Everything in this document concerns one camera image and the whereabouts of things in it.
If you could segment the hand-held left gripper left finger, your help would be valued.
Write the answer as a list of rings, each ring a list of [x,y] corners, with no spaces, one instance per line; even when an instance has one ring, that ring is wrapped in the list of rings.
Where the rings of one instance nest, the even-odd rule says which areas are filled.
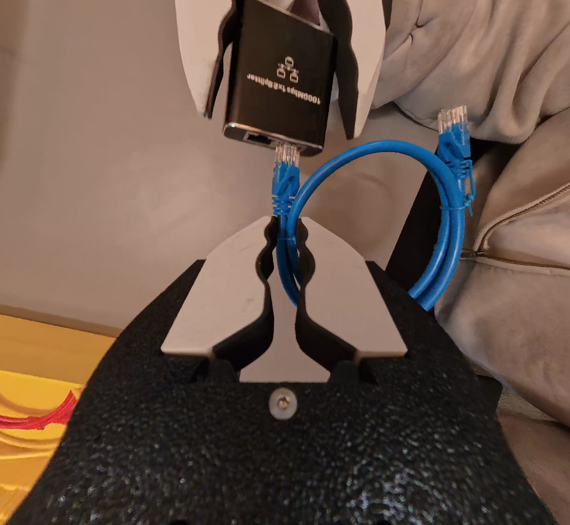
[[[162,353],[217,358],[232,336],[261,319],[267,280],[257,263],[271,223],[270,216],[261,217],[208,254],[161,345]]]

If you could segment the person's grey zip hoodie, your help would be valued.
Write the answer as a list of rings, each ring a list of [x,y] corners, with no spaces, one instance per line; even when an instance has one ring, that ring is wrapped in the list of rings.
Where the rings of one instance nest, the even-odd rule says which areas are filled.
[[[569,426],[569,109],[481,157],[474,182],[436,318],[470,360]]]

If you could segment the black ethernet splitter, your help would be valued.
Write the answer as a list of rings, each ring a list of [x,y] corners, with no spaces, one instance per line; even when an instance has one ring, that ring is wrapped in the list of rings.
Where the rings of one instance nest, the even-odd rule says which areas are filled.
[[[337,43],[331,33],[264,0],[245,0],[232,45],[224,136],[302,156],[324,149]]]

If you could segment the yellow plastic bin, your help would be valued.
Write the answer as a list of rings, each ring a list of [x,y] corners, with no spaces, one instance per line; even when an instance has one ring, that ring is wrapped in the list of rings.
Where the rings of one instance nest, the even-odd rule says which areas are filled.
[[[45,470],[114,340],[1,315],[1,524]]]

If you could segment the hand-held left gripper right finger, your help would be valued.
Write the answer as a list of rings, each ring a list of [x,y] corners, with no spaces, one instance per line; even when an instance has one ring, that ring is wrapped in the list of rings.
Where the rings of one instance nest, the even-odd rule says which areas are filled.
[[[395,358],[408,349],[366,261],[308,217],[296,232],[303,278],[295,334],[310,358]]]

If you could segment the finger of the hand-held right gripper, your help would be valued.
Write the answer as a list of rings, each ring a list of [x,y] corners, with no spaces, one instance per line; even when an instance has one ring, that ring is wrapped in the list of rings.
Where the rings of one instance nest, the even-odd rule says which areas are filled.
[[[242,26],[245,0],[175,0],[183,71],[197,111],[213,115],[224,53]]]
[[[385,0],[317,0],[337,42],[338,108],[346,138],[361,135],[379,80],[387,33]]]

